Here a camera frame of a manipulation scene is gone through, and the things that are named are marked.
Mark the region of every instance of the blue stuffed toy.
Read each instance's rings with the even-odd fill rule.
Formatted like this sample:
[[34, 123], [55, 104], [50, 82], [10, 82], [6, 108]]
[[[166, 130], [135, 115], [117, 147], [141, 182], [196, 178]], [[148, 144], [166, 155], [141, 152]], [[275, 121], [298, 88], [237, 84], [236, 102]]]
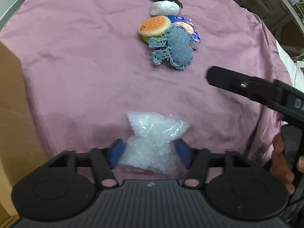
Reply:
[[152, 53], [153, 62], [160, 65], [164, 59], [178, 70], [185, 70], [190, 65], [193, 52], [191, 44], [194, 38], [182, 26], [171, 25], [164, 31], [165, 39], [150, 38], [149, 47], [155, 49]]

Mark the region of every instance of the finger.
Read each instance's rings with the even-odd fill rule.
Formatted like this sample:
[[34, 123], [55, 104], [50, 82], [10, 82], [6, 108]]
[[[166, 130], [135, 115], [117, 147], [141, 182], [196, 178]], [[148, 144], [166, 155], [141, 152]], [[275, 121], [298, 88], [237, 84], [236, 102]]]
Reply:
[[297, 169], [299, 172], [304, 174], [304, 156], [301, 156], [297, 163]]
[[289, 183], [289, 184], [286, 184], [285, 186], [286, 186], [286, 189], [288, 191], [288, 194], [292, 195], [294, 193], [294, 191], [295, 191], [294, 185], [292, 183]]
[[283, 154], [272, 154], [272, 166], [270, 168], [270, 173], [285, 184], [292, 183], [295, 178], [294, 173], [286, 164]]
[[277, 134], [273, 139], [273, 148], [275, 153], [282, 153], [285, 148], [285, 142], [280, 134]]

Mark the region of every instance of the blue tissue package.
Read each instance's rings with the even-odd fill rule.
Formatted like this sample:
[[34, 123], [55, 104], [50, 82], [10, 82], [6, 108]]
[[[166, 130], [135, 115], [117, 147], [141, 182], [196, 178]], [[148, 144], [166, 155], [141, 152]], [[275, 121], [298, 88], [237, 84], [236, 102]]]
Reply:
[[191, 44], [192, 49], [197, 49], [201, 44], [201, 39], [199, 38], [195, 25], [193, 24], [193, 21], [191, 18], [183, 17], [183, 16], [175, 16], [175, 15], [168, 15], [167, 16], [171, 23], [176, 26], [182, 26], [185, 28], [188, 33], [191, 34], [191, 36], [194, 38], [194, 42]]

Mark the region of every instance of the white wrapped object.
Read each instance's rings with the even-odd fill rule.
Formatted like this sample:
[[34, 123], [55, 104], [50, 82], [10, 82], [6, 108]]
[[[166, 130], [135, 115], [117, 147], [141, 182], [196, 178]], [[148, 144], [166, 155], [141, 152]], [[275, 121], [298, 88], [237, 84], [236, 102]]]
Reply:
[[128, 114], [134, 135], [128, 139], [120, 164], [174, 175], [177, 154], [170, 142], [182, 136], [188, 124], [156, 113]]
[[175, 2], [161, 1], [155, 2], [151, 6], [150, 14], [152, 16], [158, 15], [178, 15], [180, 7]]

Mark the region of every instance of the pink fabric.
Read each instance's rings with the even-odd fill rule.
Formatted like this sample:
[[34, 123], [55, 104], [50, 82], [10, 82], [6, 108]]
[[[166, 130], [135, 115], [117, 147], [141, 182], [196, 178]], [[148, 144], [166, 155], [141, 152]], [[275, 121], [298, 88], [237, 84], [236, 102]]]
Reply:
[[234, 148], [261, 162], [279, 131], [278, 114], [209, 86], [205, 73], [217, 65], [291, 84], [274, 37], [232, 0], [180, 1], [180, 15], [193, 19], [202, 40], [185, 71], [155, 66], [137, 33], [153, 0], [25, 1], [0, 40], [22, 62], [34, 122], [51, 155], [127, 140], [126, 113], [139, 111], [186, 119], [183, 139], [192, 147]]

